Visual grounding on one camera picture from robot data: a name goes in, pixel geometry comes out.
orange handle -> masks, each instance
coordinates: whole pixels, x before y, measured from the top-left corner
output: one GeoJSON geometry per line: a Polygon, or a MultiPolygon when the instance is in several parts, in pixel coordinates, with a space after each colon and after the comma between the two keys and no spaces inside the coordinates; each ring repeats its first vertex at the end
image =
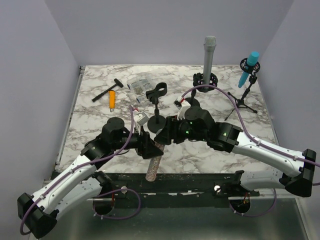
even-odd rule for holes
{"type": "Polygon", "coordinates": [[[113,90],[109,91],[109,108],[114,109],[116,107],[116,92],[113,90]]]}

white marble surface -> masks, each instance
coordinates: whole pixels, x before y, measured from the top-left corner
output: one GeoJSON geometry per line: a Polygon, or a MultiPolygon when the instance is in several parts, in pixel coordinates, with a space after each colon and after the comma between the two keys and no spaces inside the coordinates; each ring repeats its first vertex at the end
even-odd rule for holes
{"type": "MultiPolygon", "coordinates": [[[[126,82],[142,72],[157,70],[154,79],[156,83],[166,82],[168,93],[159,99],[160,114],[164,117],[176,115],[178,110],[173,105],[177,96],[182,95],[193,85],[193,74],[203,71],[201,66],[177,65],[115,65],[115,66],[87,66],[79,90],[79,95],[70,123],[64,146],[60,169],[64,170],[79,155],[84,144],[95,138],[102,126],[111,117],[124,119],[125,126],[130,128],[129,104],[137,106],[130,97],[131,92],[126,87],[126,82]],[[118,78],[125,87],[117,88],[116,109],[110,112],[109,95],[93,103],[91,99],[114,84],[118,78]]],[[[231,92],[241,97],[245,88],[238,88],[238,81],[242,74],[241,69],[234,65],[213,66],[212,72],[218,77],[218,87],[226,92],[231,92]]],[[[208,110],[216,122],[223,122],[224,118],[233,109],[231,102],[218,91],[208,93],[197,92],[196,99],[201,107],[208,110]]],[[[257,137],[275,143],[268,113],[258,84],[252,86],[246,98],[246,103],[258,110],[254,114],[246,109],[241,109],[241,115],[249,132],[257,137]]],[[[154,112],[152,105],[139,107],[140,111],[148,113],[151,117],[154,112]]],[[[235,112],[227,120],[229,123],[241,126],[235,112]]],[[[118,173],[145,173],[149,160],[137,156],[135,150],[127,154],[116,156],[106,163],[101,170],[118,173]]],[[[250,157],[235,155],[233,153],[219,152],[209,148],[204,142],[185,141],[179,145],[166,146],[162,157],[160,173],[233,173],[237,170],[262,171],[272,169],[271,166],[258,162],[250,157]]]]}

microphone stand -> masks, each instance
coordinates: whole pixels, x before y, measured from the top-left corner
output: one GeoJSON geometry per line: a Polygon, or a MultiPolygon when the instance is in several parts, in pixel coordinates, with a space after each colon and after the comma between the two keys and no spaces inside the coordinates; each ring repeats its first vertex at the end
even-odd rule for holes
{"type": "MultiPolygon", "coordinates": [[[[247,58],[244,58],[241,62],[240,62],[240,68],[250,74],[249,77],[249,82],[250,85],[248,86],[248,88],[245,89],[244,93],[242,94],[242,97],[240,99],[236,98],[235,96],[233,96],[229,91],[228,91],[228,95],[230,95],[231,97],[233,97],[235,104],[237,106],[238,109],[249,109],[251,110],[253,113],[257,114],[258,111],[254,110],[253,108],[249,107],[248,105],[245,104],[245,98],[248,95],[248,93],[250,92],[250,88],[253,84],[256,83],[257,81],[257,76],[256,73],[259,72],[260,70],[260,63],[257,62],[254,66],[249,66],[247,65],[247,58]]],[[[229,115],[224,119],[225,121],[228,120],[228,118],[230,117],[230,115],[234,112],[235,108],[232,109],[232,111],[229,113],[229,115]]]]}

orange object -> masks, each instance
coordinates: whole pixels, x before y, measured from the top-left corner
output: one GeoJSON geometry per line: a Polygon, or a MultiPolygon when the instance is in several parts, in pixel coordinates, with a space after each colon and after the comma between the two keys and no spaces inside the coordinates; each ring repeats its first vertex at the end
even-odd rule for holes
{"type": "Polygon", "coordinates": [[[109,108],[110,108],[110,112],[113,112],[115,110],[116,107],[116,92],[113,90],[109,91],[109,108]]]}

microphone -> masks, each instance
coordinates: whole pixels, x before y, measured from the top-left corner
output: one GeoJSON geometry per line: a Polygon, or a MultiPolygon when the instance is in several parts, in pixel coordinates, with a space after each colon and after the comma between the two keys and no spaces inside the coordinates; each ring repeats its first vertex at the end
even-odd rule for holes
{"type": "MultiPolygon", "coordinates": [[[[258,58],[259,58],[259,53],[257,51],[251,52],[250,56],[246,59],[245,65],[254,67],[258,62],[258,58]]],[[[242,73],[238,83],[238,88],[242,88],[242,86],[246,83],[248,76],[249,76],[249,73],[245,71],[242,73]]]]}
{"type": "Polygon", "coordinates": [[[216,37],[206,36],[204,40],[203,84],[209,84],[211,79],[212,60],[216,48],[216,37]]]}

